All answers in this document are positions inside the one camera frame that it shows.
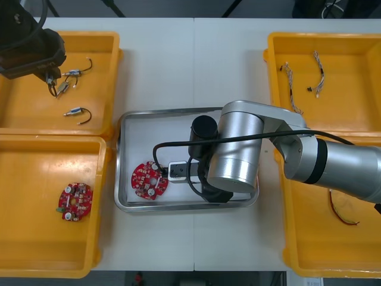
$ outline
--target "round circuit board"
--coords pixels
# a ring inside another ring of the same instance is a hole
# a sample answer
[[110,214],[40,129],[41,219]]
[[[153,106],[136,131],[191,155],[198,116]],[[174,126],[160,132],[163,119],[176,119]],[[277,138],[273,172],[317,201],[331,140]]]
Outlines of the round circuit board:
[[136,189],[135,194],[146,200],[155,200],[163,195],[168,186],[168,179],[161,176],[158,166],[151,161],[140,164],[133,171],[131,186]]
[[77,222],[91,211],[93,192],[89,185],[72,183],[62,191],[57,211],[62,219]]

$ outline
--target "table surface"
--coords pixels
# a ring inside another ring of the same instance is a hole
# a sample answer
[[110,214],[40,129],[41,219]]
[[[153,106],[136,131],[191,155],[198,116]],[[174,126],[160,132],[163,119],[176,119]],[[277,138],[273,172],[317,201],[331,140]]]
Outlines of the table surface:
[[[268,34],[381,33],[381,20],[49,18],[54,30],[110,30],[124,52],[114,120],[133,110],[269,104]],[[261,194],[243,209],[124,213],[114,204],[113,165],[102,202],[95,270],[285,271],[282,198],[273,147],[263,142]]]

